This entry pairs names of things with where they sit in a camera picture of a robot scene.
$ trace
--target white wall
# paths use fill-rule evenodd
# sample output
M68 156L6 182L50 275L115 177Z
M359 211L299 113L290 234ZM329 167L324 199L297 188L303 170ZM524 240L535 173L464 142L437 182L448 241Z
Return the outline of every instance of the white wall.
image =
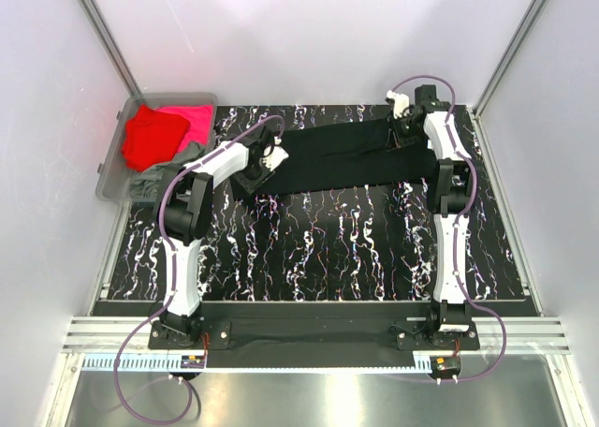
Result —
M549 315L599 416L597 0L550 0L483 114Z
M95 173L127 97L77 0L0 0L2 425L34 425L115 215Z
M531 2L96 1L143 90L224 104L380 103L422 73L475 103Z

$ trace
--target folded black fabric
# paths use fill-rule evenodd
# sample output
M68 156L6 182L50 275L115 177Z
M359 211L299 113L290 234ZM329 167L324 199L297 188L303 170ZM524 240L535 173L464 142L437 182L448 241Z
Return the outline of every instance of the folded black fabric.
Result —
M289 158L255 194L284 195L431 177L437 165L434 152L424 145L388 151L388 132L387 120L286 132L281 146ZM235 199L248 196L235 179L231 186Z

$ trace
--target plastic bin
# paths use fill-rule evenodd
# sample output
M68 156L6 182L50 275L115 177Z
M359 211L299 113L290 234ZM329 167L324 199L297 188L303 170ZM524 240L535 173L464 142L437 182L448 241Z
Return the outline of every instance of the plastic bin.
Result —
M123 111L119 112L116 132L110 144L109 153L104 163L98 167L100 179L95 188L95 194L102 200L111 200L120 203L131 200L129 197L129 184L131 178L137 174L125 164L121 149L124 143L124 125L135 116L139 107L145 104L150 109L158 109L164 106L214 106L210 126L210 140L206 146L207 151L214 147L214 116L216 115L217 99L210 93L155 93L131 96L124 104ZM135 199L135 202L150 202Z

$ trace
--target metal floor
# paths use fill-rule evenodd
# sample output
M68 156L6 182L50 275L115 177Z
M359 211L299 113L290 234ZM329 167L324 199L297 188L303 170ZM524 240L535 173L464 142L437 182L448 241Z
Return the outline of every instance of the metal floor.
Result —
M472 375L488 364L463 358ZM122 373L125 395L136 393L157 373ZM193 426L564 426L548 366L541 357L508 356L484 381L437 387L401 382L412 376L205 374L193 380L201 400L177 425ZM173 382L160 382L131 405L157 420L174 418L187 394ZM144 426L118 403L111 373L83 372L68 427Z

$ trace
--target marble pattern tablecloth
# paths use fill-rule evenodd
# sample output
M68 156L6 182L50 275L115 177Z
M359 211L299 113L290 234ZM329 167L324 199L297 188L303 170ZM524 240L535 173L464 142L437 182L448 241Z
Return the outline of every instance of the marble pattern tablecloth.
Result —
M219 107L217 138L281 114L289 129L387 115L388 106ZM468 287L478 299L521 299L522 287L476 134L464 107L457 129L479 165L467 243ZM435 230L425 187L378 187L255 198L214 194L197 285L206 301L423 300L432 293ZM156 300L165 285L162 240L152 209L133 206L110 283L109 300Z

